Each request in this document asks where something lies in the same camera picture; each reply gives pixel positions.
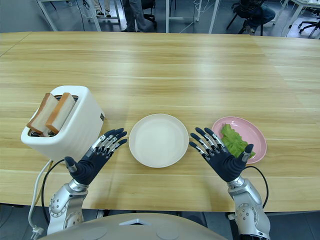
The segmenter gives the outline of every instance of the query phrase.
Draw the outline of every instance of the white plate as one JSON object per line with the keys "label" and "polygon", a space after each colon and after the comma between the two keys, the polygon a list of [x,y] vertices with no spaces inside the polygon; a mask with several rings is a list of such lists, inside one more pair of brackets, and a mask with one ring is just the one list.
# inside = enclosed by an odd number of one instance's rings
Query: white plate
{"label": "white plate", "polygon": [[162,113],[142,118],[133,126],[129,137],[132,155],[151,168],[175,164],[186,153],[188,144],[189,135],[184,124]]}

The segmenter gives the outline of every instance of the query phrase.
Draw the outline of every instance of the toast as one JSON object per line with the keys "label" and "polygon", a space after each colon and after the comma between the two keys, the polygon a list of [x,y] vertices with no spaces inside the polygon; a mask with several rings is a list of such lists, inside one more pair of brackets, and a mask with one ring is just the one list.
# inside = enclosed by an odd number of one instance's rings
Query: toast
{"label": "toast", "polygon": [[64,125],[75,103],[76,101],[72,95],[68,92],[65,92],[47,119],[45,126],[57,134]]}
{"label": "toast", "polygon": [[26,124],[28,128],[39,134],[47,134],[50,130],[46,127],[46,122],[51,112],[58,104],[58,100],[51,94],[46,93],[40,107],[34,117]]}

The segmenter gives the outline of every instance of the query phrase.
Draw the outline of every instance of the person's leg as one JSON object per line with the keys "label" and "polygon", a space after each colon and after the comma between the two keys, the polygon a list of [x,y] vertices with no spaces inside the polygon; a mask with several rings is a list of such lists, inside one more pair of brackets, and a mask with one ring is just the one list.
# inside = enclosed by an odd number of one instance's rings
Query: person's leg
{"label": "person's leg", "polygon": [[261,17],[262,23],[266,24],[275,18],[276,13],[267,5],[262,4],[261,8],[254,9],[249,12],[252,15],[252,18],[247,21],[247,24],[256,31],[257,27],[261,25]]}
{"label": "person's leg", "polygon": [[145,32],[146,31],[146,22],[144,17],[144,12],[142,10],[142,4],[141,0],[129,0],[130,6],[132,8],[132,11],[134,13],[136,25],[138,27],[139,32]]}
{"label": "person's leg", "polygon": [[136,31],[135,15],[131,9],[129,0],[123,0],[123,10],[124,10],[124,16],[126,20],[127,31],[135,32]]}
{"label": "person's leg", "polygon": [[110,12],[110,0],[104,0],[104,10]]}
{"label": "person's leg", "polygon": [[270,22],[275,18],[276,13],[271,8],[269,8],[266,4],[262,4],[262,14],[263,14],[263,24]]}
{"label": "person's leg", "polygon": [[95,10],[100,10],[101,11],[99,1],[98,0],[92,0],[92,2],[93,2],[93,6],[94,6]]}
{"label": "person's leg", "polygon": [[110,0],[104,0],[104,13],[107,18],[111,18],[110,15]]}
{"label": "person's leg", "polygon": [[100,4],[99,4],[99,0],[93,0],[93,6],[95,8],[95,15],[97,18],[101,18],[101,17],[104,17],[104,14],[102,12],[102,9],[100,7]]}

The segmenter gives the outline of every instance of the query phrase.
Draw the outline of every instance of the green lettuce leaf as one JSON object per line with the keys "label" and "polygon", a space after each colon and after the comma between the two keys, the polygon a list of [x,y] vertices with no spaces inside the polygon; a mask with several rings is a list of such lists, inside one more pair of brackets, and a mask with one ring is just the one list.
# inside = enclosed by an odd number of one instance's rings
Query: green lettuce leaf
{"label": "green lettuce leaf", "polygon": [[[223,134],[223,138],[221,140],[226,145],[229,152],[236,158],[239,157],[239,155],[245,150],[248,143],[242,140],[242,137],[231,128],[230,124],[225,124],[220,132]],[[250,158],[255,154],[255,152],[251,152]]]}

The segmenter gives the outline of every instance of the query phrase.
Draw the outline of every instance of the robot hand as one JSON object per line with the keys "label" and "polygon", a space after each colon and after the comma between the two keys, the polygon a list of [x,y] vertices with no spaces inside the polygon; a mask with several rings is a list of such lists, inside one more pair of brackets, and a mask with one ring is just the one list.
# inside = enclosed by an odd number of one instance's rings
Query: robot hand
{"label": "robot hand", "polygon": [[126,134],[123,128],[106,132],[98,138],[78,163],[72,157],[66,156],[65,165],[73,179],[80,184],[89,185],[115,150],[127,142],[127,139],[120,140]]}
{"label": "robot hand", "polygon": [[221,139],[211,129],[206,127],[204,129],[206,133],[199,127],[196,127],[195,130],[205,140],[195,133],[191,133],[191,137],[202,145],[205,152],[194,142],[190,141],[189,144],[201,154],[213,170],[227,183],[239,177],[246,167],[254,145],[247,145],[244,152],[236,158],[228,151]]}

